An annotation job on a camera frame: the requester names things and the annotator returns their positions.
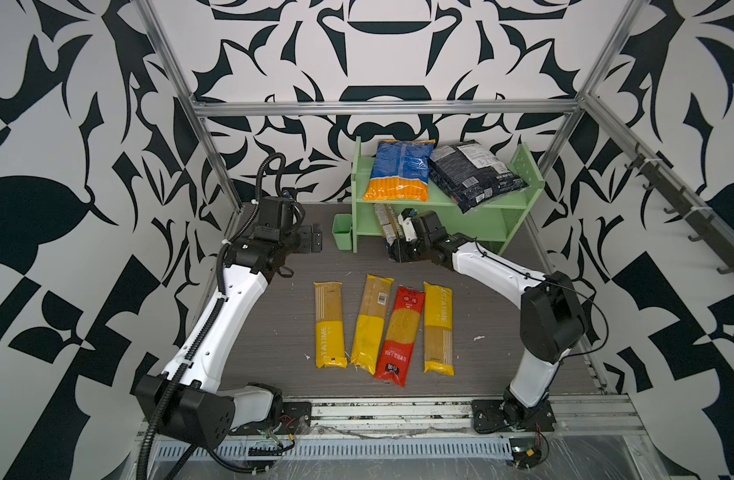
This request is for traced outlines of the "clear blue spaghetti pack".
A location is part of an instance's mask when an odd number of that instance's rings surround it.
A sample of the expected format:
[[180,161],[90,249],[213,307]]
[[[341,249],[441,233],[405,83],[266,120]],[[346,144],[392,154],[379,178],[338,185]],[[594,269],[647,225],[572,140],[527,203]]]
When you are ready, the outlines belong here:
[[374,212],[380,225],[382,236],[386,244],[391,247],[398,240],[404,239],[404,232],[392,206],[386,203],[376,203]]

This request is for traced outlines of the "black pasta bag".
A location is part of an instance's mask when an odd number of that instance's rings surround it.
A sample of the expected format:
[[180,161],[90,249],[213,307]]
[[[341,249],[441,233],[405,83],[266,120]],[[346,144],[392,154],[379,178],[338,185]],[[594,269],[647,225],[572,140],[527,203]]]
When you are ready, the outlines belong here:
[[478,142],[471,140],[435,148],[429,178],[462,214],[528,184]]

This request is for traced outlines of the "blue orange pasta bag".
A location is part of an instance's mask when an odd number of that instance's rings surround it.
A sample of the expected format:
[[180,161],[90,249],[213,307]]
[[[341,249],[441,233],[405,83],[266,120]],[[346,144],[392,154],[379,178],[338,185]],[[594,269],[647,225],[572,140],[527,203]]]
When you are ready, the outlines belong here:
[[363,200],[368,202],[429,199],[432,140],[381,140]]

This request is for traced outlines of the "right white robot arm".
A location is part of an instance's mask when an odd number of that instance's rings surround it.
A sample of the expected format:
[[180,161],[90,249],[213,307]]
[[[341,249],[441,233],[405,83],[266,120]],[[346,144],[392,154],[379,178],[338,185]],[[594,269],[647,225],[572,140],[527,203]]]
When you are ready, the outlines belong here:
[[479,434],[551,431],[549,389],[562,361],[590,326],[569,277],[531,270],[509,261],[463,233],[450,234],[434,211],[405,209],[399,215],[399,260],[429,260],[468,276],[520,310],[524,353],[501,401],[474,400]]

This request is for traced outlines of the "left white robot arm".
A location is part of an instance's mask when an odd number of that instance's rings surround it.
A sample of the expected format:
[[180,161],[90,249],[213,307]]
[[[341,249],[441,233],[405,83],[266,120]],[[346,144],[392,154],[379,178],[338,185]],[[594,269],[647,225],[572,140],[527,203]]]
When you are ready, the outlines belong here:
[[134,395],[157,433],[213,450],[241,427],[262,430],[278,423],[281,391],[249,383],[223,392],[224,367],[247,317],[287,256],[321,248],[317,224],[257,230],[224,247],[216,289],[184,345],[160,374],[145,375],[135,386]]

